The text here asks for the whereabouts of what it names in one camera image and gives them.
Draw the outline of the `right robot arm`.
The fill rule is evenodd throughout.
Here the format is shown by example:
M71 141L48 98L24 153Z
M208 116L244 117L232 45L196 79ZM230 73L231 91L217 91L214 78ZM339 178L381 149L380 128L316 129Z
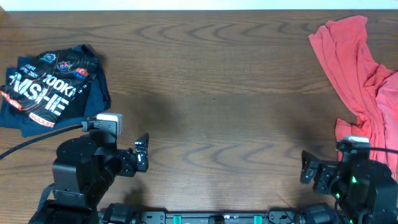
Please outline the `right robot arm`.
M317 194L331 195L335 206L310 205L295 223L397 223L397 182L387 165L372 161L368 139L350 136L336 143L341 161L320 160L302 152L300 182Z

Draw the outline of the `black patterned jersey shirt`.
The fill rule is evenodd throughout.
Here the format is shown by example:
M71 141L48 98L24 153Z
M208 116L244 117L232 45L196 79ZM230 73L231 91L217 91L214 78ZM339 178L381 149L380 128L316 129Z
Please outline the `black patterned jersey shirt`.
M73 49L47 51L22 64L1 86L18 112L52 128L65 108L95 77L98 59Z

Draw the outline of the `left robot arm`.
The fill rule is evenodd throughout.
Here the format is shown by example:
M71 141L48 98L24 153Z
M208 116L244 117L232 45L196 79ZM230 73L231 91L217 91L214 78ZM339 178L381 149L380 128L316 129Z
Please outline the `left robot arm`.
M46 187L30 223L140 223L133 208L112 203L97 207L117 176L134 177L149 168L149 134L134 148L118 149L121 115L82 122L85 135L63 142L52 165L54 183Z

